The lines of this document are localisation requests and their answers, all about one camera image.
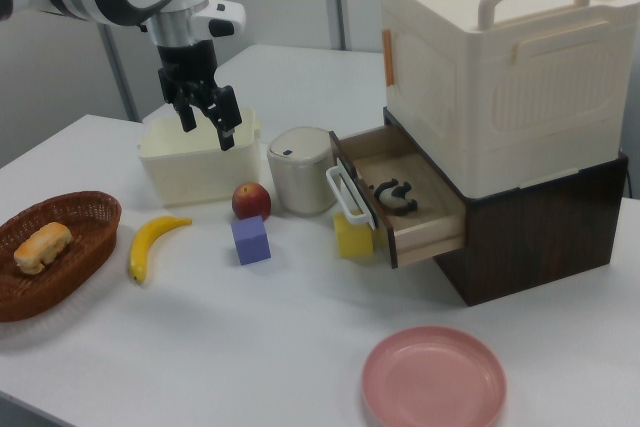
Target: brown basket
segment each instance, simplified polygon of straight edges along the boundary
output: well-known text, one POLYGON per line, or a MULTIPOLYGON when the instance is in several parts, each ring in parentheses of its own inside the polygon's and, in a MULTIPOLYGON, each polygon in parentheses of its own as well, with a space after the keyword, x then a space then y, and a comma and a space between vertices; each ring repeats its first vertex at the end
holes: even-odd
POLYGON ((80 287, 113 252, 121 212, 110 195, 75 192, 36 204, 0 227, 0 322, 33 317, 80 287), (44 272, 24 274, 13 254, 49 222, 66 225, 73 242, 44 272))

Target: yellow banana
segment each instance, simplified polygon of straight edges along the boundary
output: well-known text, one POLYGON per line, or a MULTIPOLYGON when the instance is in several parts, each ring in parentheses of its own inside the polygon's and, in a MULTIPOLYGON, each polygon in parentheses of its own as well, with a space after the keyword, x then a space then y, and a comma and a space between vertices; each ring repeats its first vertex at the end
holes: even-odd
POLYGON ((162 234, 183 225, 191 225, 191 219, 164 215, 144 224, 136 232, 129 252, 129 274, 141 284, 147 278, 147 254, 155 240, 162 234))

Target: bread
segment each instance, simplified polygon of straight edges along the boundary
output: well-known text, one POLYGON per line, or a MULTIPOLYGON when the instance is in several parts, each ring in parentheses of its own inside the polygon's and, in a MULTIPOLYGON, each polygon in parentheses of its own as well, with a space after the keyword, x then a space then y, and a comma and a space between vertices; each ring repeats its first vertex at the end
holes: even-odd
POLYGON ((72 240, 73 236, 66 226, 51 222, 18 247, 13 258, 25 274, 39 274, 72 240))

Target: yellow block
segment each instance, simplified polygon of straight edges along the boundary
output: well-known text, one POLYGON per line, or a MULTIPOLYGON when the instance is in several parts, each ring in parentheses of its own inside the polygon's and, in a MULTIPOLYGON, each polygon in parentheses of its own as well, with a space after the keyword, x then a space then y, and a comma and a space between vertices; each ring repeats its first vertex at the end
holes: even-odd
POLYGON ((373 253, 373 233, 368 224, 353 225, 341 212, 333 216, 340 257, 358 257, 373 253))

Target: purple cube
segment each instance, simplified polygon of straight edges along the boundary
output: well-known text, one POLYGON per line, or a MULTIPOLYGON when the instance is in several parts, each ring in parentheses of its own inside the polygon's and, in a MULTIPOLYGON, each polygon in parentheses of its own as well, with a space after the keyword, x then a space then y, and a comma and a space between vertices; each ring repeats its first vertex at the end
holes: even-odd
POLYGON ((269 239, 259 215, 231 224, 233 240, 242 265, 271 258, 269 239))

